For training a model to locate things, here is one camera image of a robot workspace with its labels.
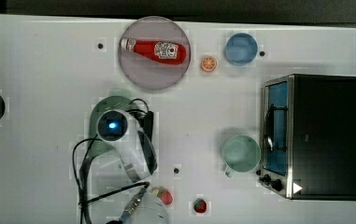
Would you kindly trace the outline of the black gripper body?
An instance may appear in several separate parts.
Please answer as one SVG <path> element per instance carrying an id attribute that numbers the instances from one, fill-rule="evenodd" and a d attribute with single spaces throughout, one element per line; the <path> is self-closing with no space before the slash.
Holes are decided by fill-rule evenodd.
<path id="1" fill-rule="evenodd" d="M 149 112 L 140 112 L 135 110 L 133 116 L 138 120 L 140 126 L 142 127 L 144 133 L 148 136 L 149 139 L 152 139 L 153 136 L 153 126 L 154 126 L 154 113 Z"/>

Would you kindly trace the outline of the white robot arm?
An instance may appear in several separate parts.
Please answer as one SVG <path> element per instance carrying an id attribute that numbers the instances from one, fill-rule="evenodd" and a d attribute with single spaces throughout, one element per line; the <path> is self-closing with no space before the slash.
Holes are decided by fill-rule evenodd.
<path id="1" fill-rule="evenodd" d="M 93 145 L 93 204 L 113 200 L 113 208 L 121 211 L 120 224 L 170 224 L 165 205 L 149 192 L 157 161 L 137 119 L 127 111 L 110 109 L 99 116 L 94 129 L 100 141 Z"/>

